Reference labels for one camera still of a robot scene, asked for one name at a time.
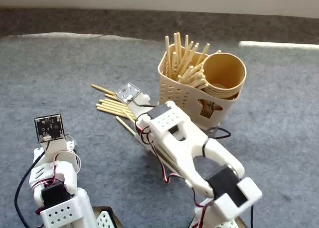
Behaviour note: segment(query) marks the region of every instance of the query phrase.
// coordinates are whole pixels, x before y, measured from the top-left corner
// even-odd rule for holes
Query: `gray carpet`
[[[241,47],[242,40],[319,44],[319,20],[206,13],[0,10],[0,224],[22,227],[15,188],[37,147],[33,118],[62,113],[78,142],[78,184],[92,205],[111,206],[126,228],[184,228],[193,216],[192,192],[182,181],[165,185],[160,167],[112,115],[98,112],[103,93],[132,82],[158,99],[157,65],[163,36],[180,31],[232,52],[247,65],[242,97],[225,118],[233,136],[221,141],[264,193],[255,206],[257,228],[317,227],[318,79],[315,49]],[[72,32],[77,34],[50,34]],[[196,158],[208,178],[218,166]],[[41,223],[25,184],[20,207]],[[249,212],[243,214],[249,223]]]

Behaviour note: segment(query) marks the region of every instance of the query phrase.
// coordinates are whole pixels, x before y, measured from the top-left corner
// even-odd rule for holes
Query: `beige cup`
[[[203,62],[203,69],[209,84],[204,91],[218,98],[231,98],[239,93],[246,79],[245,64],[229,53],[208,56]]]

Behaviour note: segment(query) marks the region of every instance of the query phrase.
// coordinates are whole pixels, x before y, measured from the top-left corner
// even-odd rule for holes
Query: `plastic utensil basket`
[[[172,52],[174,45],[171,45],[169,49]],[[241,94],[240,91],[237,97],[232,100],[213,97],[202,90],[168,78],[165,75],[166,72],[165,52],[158,66],[159,103],[165,103],[168,100],[174,101],[198,127],[204,130],[218,126]]]

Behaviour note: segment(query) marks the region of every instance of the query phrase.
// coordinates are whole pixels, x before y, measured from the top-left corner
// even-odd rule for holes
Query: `white robotic arm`
[[[34,162],[38,162],[31,170],[29,185],[44,227],[116,228],[107,211],[96,218],[86,191],[77,187],[81,160],[75,153],[75,141],[65,139],[61,115],[35,118],[35,126],[41,147],[34,150]]]
[[[243,178],[245,170],[238,159],[217,140],[209,138],[173,101],[151,108],[149,96],[131,84],[120,88],[116,96],[137,117],[137,128],[143,131],[149,127],[152,147],[169,155],[187,185],[210,198],[205,208],[210,214],[205,216],[205,227],[235,219],[261,198],[262,193],[253,180]],[[193,158],[196,156],[224,166],[206,181],[195,169]],[[203,207],[196,208],[196,217],[202,215],[203,210]]]

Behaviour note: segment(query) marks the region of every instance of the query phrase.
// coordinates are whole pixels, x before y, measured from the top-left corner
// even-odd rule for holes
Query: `circuit board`
[[[39,143],[64,138],[61,114],[36,117],[34,123]]]
[[[115,96],[118,100],[122,101],[125,104],[128,104],[132,101],[141,90],[136,86],[132,85],[131,83],[127,83],[123,85],[116,93]]]

